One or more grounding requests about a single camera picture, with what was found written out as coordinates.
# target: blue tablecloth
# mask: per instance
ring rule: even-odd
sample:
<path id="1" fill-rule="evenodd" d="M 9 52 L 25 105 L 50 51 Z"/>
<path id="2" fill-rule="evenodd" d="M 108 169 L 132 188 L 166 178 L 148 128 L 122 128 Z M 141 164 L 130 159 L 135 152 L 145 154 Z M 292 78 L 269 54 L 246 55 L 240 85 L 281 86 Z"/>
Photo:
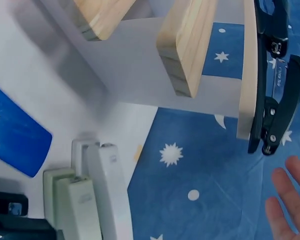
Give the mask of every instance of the blue tablecloth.
<path id="1" fill-rule="evenodd" d="M 300 56 L 300 0 L 289 3 L 288 54 Z M 262 7 L 271 13 L 271 0 Z M 203 74 L 241 79 L 243 52 L 244 26 L 214 23 Z M 135 240 L 272 239 L 265 201 L 277 196 L 273 169 L 300 157 L 300 106 L 273 156 L 262 144 L 247 154 L 236 128 L 234 118 L 158 109 L 128 188 Z"/>

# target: wooden block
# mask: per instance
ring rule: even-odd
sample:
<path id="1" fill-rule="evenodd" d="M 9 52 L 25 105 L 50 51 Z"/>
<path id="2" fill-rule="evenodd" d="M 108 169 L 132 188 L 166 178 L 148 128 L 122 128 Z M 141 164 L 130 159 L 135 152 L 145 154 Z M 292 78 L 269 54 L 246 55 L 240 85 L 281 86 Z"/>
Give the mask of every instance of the wooden block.
<path id="1" fill-rule="evenodd" d="M 256 111 L 258 40 L 254 0 L 244 1 L 243 72 L 236 136 L 248 140 Z"/>
<path id="2" fill-rule="evenodd" d="M 88 41 L 106 40 L 136 0 L 58 0 Z"/>
<path id="3" fill-rule="evenodd" d="M 156 47 L 179 96 L 197 94 L 218 0 L 176 0 L 165 17 Z"/>

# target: white wall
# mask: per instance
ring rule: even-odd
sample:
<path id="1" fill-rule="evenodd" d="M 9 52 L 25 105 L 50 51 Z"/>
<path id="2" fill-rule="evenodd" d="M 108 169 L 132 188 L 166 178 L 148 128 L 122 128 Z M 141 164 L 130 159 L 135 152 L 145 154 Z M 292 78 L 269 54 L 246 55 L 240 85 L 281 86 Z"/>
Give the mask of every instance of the white wall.
<path id="1" fill-rule="evenodd" d="M 97 75 L 37 0 L 0 0 L 0 88 L 53 134 L 35 178 L 0 160 L 0 191 L 25 193 L 29 217 L 44 217 L 43 170 L 70 166 L 71 142 L 82 134 L 118 145 L 121 161 L 127 161 L 128 186 L 136 166 L 133 156 L 144 144 L 157 108 L 109 100 Z M 142 133 L 134 134 L 145 120 Z M 122 127 L 122 121 L 134 128 Z"/>

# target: white star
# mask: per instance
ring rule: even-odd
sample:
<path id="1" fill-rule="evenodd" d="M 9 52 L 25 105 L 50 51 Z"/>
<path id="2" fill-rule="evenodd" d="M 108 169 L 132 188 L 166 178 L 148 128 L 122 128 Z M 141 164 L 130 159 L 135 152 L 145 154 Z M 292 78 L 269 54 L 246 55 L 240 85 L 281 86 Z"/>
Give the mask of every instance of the white star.
<path id="1" fill-rule="evenodd" d="M 292 133 L 292 131 L 286 131 L 283 134 L 283 137 L 281 139 L 282 145 L 284 146 L 286 144 L 286 142 L 292 142 L 291 138 L 290 138 L 290 134 Z"/>
<path id="2" fill-rule="evenodd" d="M 155 237 L 151 236 L 150 240 L 164 240 L 164 235 L 161 234 L 158 238 L 155 238 Z"/>
<path id="3" fill-rule="evenodd" d="M 220 60 L 220 63 L 222 63 L 224 60 L 229 60 L 227 57 L 229 56 L 229 54 L 225 54 L 225 52 L 221 52 L 220 54 L 219 53 L 216 53 L 215 54 L 216 57 L 214 58 L 214 60 Z"/>
<path id="4" fill-rule="evenodd" d="M 270 63 L 270 64 L 272 64 L 272 69 L 275 69 L 275 68 L 276 68 L 276 62 L 277 62 L 277 60 L 276 60 L 275 58 L 272 58 L 271 61 L 268 61 L 268 60 L 267 60 L 267 62 Z"/>
<path id="5" fill-rule="evenodd" d="M 164 162 L 166 164 L 166 167 L 169 167 L 169 165 L 172 164 L 177 165 L 179 159 L 184 157 L 181 155 L 182 149 L 182 147 L 176 146 L 176 143 L 174 143 L 173 145 L 166 144 L 165 148 L 163 150 L 160 150 L 160 162 Z"/>

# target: black stapler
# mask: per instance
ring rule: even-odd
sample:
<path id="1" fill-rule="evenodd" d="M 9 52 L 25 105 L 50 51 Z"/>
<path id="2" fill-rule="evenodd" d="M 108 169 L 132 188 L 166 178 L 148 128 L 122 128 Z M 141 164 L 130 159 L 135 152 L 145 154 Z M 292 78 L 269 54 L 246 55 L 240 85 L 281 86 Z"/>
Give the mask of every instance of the black stapler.
<path id="1" fill-rule="evenodd" d="M 248 153 L 252 154 L 257 150 L 261 139 L 263 140 L 262 153 L 267 156 L 276 152 L 300 102 L 300 56 L 291 54 L 287 64 L 281 59 L 287 54 L 289 41 L 288 2 L 287 0 L 273 0 L 273 5 L 274 11 L 270 15 L 261 9 L 259 0 L 254 0 L 258 76 Z M 278 63 L 275 69 L 273 91 L 285 83 L 280 100 L 274 95 L 266 96 L 267 52 L 277 59 Z"/>

